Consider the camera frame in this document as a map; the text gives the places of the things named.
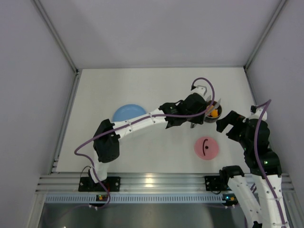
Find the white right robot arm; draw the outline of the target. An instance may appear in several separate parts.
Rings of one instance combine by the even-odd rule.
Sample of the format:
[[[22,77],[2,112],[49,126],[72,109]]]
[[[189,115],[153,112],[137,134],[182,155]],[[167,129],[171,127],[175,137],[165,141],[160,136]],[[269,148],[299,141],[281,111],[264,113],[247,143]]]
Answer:
[[[290,226],[282,195],[282,169],[278,155],[269,148],[270,130],[266,112],[255,108],[255,113],[244,117],[235,111],[216,122],[217,131],[232,125],[227,137],[244,150],[254,187],[246,182],[239,166],[226,166],[220,171],[224,185],[233,191],[244,213],[249,228],[288,228]]]

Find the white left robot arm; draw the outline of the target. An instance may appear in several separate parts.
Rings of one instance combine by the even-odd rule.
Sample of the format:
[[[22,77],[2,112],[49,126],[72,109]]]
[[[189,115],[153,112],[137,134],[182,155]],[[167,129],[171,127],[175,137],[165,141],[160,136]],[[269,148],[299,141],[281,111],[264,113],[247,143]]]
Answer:
[[[206,108],[205,95],[194,92],[185,100],[180,100],[177,103],[164,103],[154,111],[133,119],[120,122],[103,120],[94,136],[109,133],[93,141],[95,157],[94,166],[89,171],[91,182],[97,184],[99,180],[103,181],[107,178],[108,163],[119,157],[122,142],[157,128],[168,129],[180,126],[185,122],[203,124],[204,114],[192,116],[203,112]]]

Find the pink lid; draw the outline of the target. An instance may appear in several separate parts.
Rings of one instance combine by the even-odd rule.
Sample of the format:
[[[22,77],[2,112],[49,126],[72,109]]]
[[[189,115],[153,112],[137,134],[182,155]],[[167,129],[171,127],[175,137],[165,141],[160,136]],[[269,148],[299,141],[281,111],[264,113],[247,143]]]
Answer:
[[[201,137],[194,144],[196,155],[203,160],[212,160],[219,153],[219,145],[212,137]]]

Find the orange fish-shaped food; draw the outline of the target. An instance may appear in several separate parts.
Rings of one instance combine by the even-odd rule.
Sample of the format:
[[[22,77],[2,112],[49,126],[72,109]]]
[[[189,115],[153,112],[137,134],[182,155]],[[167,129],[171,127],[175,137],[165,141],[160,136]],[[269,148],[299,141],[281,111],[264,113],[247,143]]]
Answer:
[[[219,116],[219,113],[218,113],[218,109],[214,109],[211,111],[211,113],[209,114],[210,117],[212,118],[217,118]]]

